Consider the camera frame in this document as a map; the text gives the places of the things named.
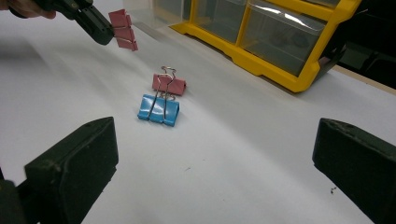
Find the yellow storage drawer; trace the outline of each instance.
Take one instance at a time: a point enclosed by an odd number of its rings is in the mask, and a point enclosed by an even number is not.
[[[138,0],[151,1],[155,18],[198,37],[255,76],[294,91],[307,90],[329,64],[321,58],[338,25],[361,0]]]

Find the white table surface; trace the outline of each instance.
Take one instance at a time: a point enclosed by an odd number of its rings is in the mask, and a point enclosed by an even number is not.
[[[97,0],[107,12],[120,0]],[[23,165],[82,124],[112,116],[118,171],[84,224],[372,223],[318,171],[320,118],[396,145],[396,96],[332,70],[293,94],[169,28],[134,29],[139,51],[96,44],[74,22],[0,12],[0,165]],[[187,80],[175,127],[137,118],[161,66]]]

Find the black foam pad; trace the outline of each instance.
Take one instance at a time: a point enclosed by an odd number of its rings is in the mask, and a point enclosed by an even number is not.
[[[79,224],[116,172],[113,118],[89,122],[25,166],[45,207],[42,224]]]
[[[374,223],[396,223],[396,147],[366,131],[321,119],[315,166]]]

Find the stacked binder clips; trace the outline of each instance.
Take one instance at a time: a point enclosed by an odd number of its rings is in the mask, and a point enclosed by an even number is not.
[[[173,94],[182,95],[187,85],[184,79],[176,77],[176,69],[167,66],[162,66],[161,69],[164,73],[153,76],[155,96],[143,95],[137,117],[174,127],[179,102],[175,101],[176,96]],[[172,75],[168,74],[168,70],[172,70]]]
[[[134,30],[131,28],[131,17],[126,14],[125,9],[108,13],[114,29],[114,37],[120,48],[138,50],[134,39]]]

